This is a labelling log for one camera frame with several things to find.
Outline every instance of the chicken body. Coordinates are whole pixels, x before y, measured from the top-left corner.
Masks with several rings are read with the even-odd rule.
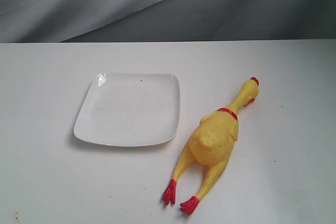
[[[252,77],[245,82],[235,100],[225,108],[219,109],[201,119],[200,125],[186,143],[175,167],[172,179],[163,199],[168,205],[175,204],[176,184],[181,174],[196,160],[207,166],[201,188],[195,196],[181,204],[181,210],[189,215],[200,200],[211,190],[229,161],[231,152],[238,139],[237,113],[258,95],[259,81]]]

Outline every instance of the yellow rubber chicken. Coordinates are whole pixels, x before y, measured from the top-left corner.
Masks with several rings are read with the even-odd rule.
[[[181,211],[192,214],[200,200],[211,190],[229,161],[238,139],[237,113],[242,106],[254,101],[259,93],[259,81],[252,77],[241,87],[240,93],[229,106],[201,119],[200,125],[186,143],[178,159],[172,179],[163,194],[168,205],[175,204],[176,183],[182,173],[197,160],[208,167],[203,184],[195,196],[181,204]]]

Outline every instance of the red collar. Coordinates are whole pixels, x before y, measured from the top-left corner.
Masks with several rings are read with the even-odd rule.
[[[235,112],[233,112],[232,110],[229,110],[228,108],[220,108],[219,110],[217,111],[224,111],[224,112],[227,112],[229,113],[230,115],[232,115],[234,117],[234,119],[236,119],[238,121],[238,117],[236,115]]]

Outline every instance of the white plate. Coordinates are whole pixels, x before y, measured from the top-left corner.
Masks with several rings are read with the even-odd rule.
[[[112,146],[161,144],[177,132],[178,80],[171,74],[101,73],[77,117],[75,136]]]

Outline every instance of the white table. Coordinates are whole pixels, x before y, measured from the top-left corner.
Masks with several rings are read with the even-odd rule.
[[[0,44],[0,223],[335,223],[336,40],[157,44]],[[100,72],[172,73],[176,138],[111,148],[73,124]],[[197,164],[161,196],[202,116],[260,80],[239,113],[229,165],[195,212],[178,204],[202,182]]]

